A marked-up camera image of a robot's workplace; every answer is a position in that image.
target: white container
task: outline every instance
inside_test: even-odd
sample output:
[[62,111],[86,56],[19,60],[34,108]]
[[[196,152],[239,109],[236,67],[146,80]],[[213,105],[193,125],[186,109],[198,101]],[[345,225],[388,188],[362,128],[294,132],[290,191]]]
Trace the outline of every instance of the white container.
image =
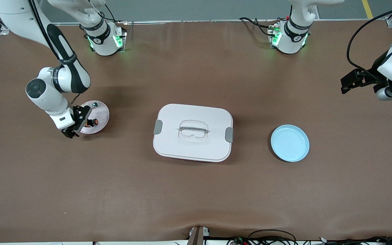
[[221,162],[231,153],[232,126],[227,110],[168,104],[158,113],[154,149],[164,157]]

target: light blue plate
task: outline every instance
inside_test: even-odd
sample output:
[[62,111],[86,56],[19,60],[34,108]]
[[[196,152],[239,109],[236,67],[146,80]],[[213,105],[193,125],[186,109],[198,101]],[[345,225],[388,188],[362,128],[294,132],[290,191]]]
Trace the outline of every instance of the light blue plate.
[[279,126],[273,131],[270,142],[275,154],[288,162],[298,162],[309,152],[308,137],[294,125]]

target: brown table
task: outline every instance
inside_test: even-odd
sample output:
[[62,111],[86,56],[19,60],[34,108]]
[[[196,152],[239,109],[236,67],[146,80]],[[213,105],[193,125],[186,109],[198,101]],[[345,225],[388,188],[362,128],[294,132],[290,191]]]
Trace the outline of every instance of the brown table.
[[[392,235],[392,102],[371,86],[340,92],[353,69],[347,42],[362,22],[316,22],[297,54],[268,48],[244,23],[134,26],[127,50],[90,52],[78,27],[62,27],[92,77],[77,103],[111,110],[103,132],[70,140],[25,95],[52,53],[14,34],[0,39],[0,242],[183,239],[279,228],[298,239]],[[353,45],[365,67],[392,43],[372,23]],[[228,110],[234,143],[222,163],[161,157],[152,147],[166,104]],[[267,144],[282,124],[311,142],[298,163]]]

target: small green object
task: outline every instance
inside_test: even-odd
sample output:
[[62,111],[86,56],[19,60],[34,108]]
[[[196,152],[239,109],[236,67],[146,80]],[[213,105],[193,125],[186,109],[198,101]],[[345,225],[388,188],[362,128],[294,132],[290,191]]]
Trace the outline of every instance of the small green object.
[[282,33],[279,31],[276,36],[273,37],[273,45],[278,45],[280,38],[282,37]]
[[122,39],[120,37],[113,36],[113,39],[115,40],[115,43],[118,48],[122,47],[123,44],[122,44]]
[[306,41],[306,38],[308,37],[308,33],[306,33],[306,35],[305,35],[305,37],[304,37],[304,41],[302,42],[302,47],[305,45],[305,41]]
[[89,43],[90,43],[90,47],[91,47],[92,49],[94,49],[94,48],[93,48],[93,43],[92,43],[92,41],[90,40],[90,37],[87,37],[87,40],[88,40]]

